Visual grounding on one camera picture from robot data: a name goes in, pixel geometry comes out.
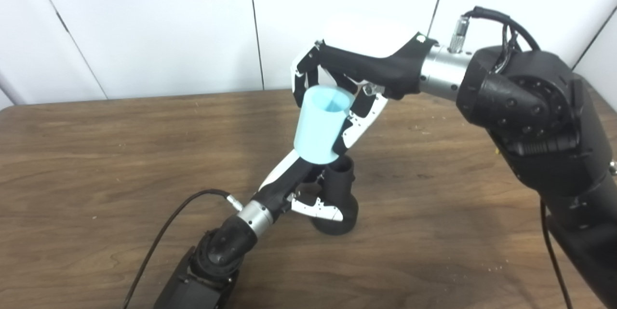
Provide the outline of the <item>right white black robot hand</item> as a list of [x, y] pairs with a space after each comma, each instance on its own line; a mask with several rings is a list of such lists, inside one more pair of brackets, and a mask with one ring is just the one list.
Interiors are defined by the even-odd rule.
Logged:
[[336, 83], [350, 105], [341, 122], [332, 152], [344, 155], [370, 127], [388, 99], [418, 94], [422, 69], [436, 40], [405, 27], [383, 23], [340, 24], [315, 41], [291, 67], [292, 92], [302, 106], [307, 90], [318, 85], [322, 69]]

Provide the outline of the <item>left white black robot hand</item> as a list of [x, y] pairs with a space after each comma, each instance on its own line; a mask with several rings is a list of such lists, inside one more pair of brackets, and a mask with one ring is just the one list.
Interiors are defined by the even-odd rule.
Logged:
[[296, 193], [296, 188], [306, 178], [316, 176], [317, 169], [323, 169], [323, 166], [304, 160], [293, 149], [269, 173], [251, 200], [258, 202], [269, 213], [270, 224], [289, 210], [317, 219], [341, 222], [343, 215], [336, 206], [328, 205], [315, 196]]

